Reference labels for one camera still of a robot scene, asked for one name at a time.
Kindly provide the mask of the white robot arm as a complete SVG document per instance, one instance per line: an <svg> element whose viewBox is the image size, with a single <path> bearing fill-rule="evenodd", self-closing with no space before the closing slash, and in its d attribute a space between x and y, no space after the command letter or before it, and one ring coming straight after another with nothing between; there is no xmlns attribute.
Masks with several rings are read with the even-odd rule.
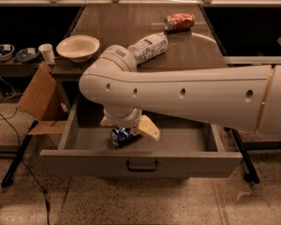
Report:
<svg viewBox="0 0 281 225"><path fill-rule="evenodd" d="M112 45L83 72L79 88L104 106L110 126L136 125L147 111L281 140L281 65L138 72L133 55Z"/></svg>

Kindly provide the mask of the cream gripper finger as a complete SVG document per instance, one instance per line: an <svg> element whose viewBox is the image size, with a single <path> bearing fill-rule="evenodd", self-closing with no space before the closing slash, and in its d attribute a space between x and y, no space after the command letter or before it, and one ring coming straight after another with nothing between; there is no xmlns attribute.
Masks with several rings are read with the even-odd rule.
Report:
<svg viewBox="0 0 281 225"><path fill-rule="evenodd" d="M146 136L156 142L160 139L160 130L147 115L140 117L140 121L137 124L137 131L140 135Z"/></svg>
<svg viewBox="0 0 281 225"><path fill-rule="evenodd" d="M109 128L112 128L115 126L115 124L111 120L109 120L106 116L103 116L103 118L100 122L100 125L102 127L109 127Z"/></svg>

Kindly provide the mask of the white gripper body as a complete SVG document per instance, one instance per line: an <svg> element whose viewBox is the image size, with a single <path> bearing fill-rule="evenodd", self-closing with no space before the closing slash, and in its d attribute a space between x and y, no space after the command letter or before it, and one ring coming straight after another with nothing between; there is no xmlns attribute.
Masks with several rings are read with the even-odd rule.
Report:
<svg viewBox="0 0 281 225"><path fill-rule="evenodd" d="M142 111L135 108L105 105L103 113L115 124L115 127L129 128L138 124Z"/></svg>

